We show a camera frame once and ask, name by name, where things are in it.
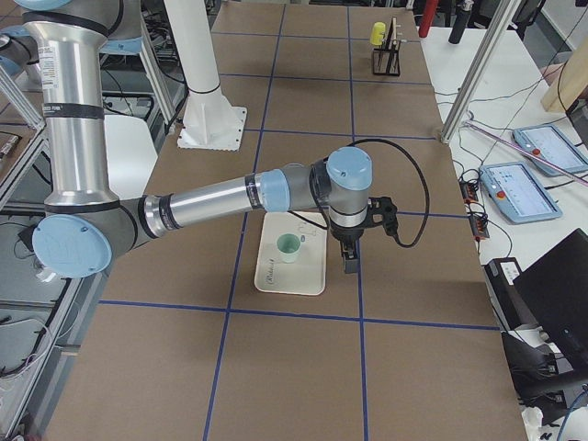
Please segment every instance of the tablet screen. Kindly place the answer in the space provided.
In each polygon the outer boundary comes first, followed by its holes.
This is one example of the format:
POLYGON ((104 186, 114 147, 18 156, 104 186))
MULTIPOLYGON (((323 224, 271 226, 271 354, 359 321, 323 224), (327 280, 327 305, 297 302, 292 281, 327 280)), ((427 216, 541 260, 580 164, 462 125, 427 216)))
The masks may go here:
POLYGON ((523 133, 537 147, 541 154, 564 170, 584 165, 582 159, 570 148, 570 145, 551 127, 537 127, 524 130, 523 133))
POLYGON ((519 216, 536 216, 555 211, 521 165, 492 167, 488 169, 488 173, 506 193, 519 216))

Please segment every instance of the cardboard floor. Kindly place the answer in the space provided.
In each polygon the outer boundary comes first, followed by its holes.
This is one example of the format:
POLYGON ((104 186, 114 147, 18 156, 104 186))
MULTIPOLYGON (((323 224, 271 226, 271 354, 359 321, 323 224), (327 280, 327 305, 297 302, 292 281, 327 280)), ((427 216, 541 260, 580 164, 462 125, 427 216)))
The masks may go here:
MULTIPOLYGON (((412 14, 224 3, 213 29, 224 94, 249 109, 237 153, 170 137, 148 187, 166 194, 308 164, 387 137, 431 188, 422 241, 366 232, 345 275, 328 242, 316 298, 258 292, 263 213, 202 223, 119 259, 46 439, 520 441, 519 415, 412 14), (402 24, 402 75, 369 73, 374 21, 402 24)), ((373 196, 400 236, 423 218, 417 174, 370 143, 373 196)))

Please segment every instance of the light blue joint cap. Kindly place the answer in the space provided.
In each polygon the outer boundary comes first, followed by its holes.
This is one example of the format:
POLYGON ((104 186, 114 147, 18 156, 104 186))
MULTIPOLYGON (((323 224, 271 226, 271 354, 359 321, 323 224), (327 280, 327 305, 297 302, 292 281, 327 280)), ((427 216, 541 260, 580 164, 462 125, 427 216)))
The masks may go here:
POLYGON ((72 0, 15 0, 17 5, 32 11, 51 11, 70 3, 72 0))
POLYGON ((329 177, 347 190, 366 190, 371 186, 371 158, 357 147, 342 147, 327 161, 329 177))
POLYGON ((33 249, 42 264, 64 277, 87 277, 112 260, 106 236, 85 219, 54 214, 33 232, 33 249))
POLYGON ((22 72, 22 68, 18 64, 6 57, 0 57, 0 65, 10 76, 15 76, 16 74, 20 74, 22 72))
POLYGON ((288 211, 290 208, 290 188, 281 170, 271 170, 261 174, 261 201, 266 211, 288 211))
POLYGON ((8 26, 0 30, 0 34, 6 34, 9 37, 30 37, 30 33, 24 26, 8 26))
POLYGON ((141 53, 142 38, 127 40, 109 40, 100 48, 101 53, 109 55, 137 55, 141 53))

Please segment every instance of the white pillar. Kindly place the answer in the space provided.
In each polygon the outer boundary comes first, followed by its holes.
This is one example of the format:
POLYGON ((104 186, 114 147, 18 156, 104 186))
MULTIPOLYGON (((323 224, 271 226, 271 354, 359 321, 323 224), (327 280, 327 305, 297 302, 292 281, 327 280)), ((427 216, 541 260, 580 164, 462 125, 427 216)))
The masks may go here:
POLYGON ((204 0, 164 0, 190 96, 177 145, 239 150, 247 109, 222 94, 204 0))

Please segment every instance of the green cup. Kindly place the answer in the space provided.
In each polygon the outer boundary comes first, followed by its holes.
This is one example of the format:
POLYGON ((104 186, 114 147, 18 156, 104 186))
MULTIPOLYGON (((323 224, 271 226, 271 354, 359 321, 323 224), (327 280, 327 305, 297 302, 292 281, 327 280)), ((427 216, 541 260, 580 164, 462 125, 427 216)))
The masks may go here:
POLYGON ((282 234, 277 238, 276 245, 282 262, 285 264, 296 262, 300 253, 300 237, 291 233, 282 234))

